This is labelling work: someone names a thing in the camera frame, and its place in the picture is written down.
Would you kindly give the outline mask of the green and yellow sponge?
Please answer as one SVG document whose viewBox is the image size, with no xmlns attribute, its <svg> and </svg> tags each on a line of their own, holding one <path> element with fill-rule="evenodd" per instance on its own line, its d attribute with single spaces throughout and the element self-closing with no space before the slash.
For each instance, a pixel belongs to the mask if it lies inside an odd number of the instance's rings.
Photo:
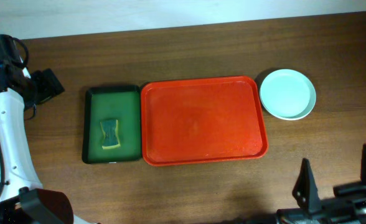
<svg viewBox="0 0 366 224">
<path fill-rule="evenodd" d="M 102 148 L 115 149 L 121 146 L 120 138 L 118 135 L 118 120 L 107 119 L 100 122 L 101 131 L 103 133 Z"/>
</svg>

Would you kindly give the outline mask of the light green plate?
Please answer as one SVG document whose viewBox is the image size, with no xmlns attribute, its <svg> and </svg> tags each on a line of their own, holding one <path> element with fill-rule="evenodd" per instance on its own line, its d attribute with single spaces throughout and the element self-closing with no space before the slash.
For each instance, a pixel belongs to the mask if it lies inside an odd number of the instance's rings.
<svg viewBox="0 0 366 224">
<path fill-rule="evenodd" d="M 260 100 L 266 107 L 307 107 L 314 109 L 316 89 L 304 74 L 291 70 L 275 70 L 260 85 Z"/>
</svg>

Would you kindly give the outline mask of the white plate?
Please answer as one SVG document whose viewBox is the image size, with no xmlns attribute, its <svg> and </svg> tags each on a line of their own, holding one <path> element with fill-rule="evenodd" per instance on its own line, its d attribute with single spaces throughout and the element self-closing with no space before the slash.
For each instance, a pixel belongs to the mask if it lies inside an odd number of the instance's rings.
<svg viewBox="0 0 366 224">
<path fill-rule="evenodd" d="M 312 111 L 312 108 L 284 106 L 284 107 L 266 107 L 265 110 L 276 118 L 283 119 L 286 121 L 295 121 L 306 117 Z"/>
</svg>

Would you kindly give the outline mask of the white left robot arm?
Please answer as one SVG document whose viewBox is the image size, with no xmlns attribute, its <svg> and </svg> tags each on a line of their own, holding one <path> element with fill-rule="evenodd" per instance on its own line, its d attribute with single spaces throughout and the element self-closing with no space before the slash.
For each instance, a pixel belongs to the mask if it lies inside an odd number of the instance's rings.
<svg viewBox="0 0 366 224">
<path fill-rule="evenodd" d="M 43 188 L 32 163 L 24 111 L 40 85 L 23 63 L 0 60 L 0 223 L 84 223 L 64 193 Z"/>
</svg>

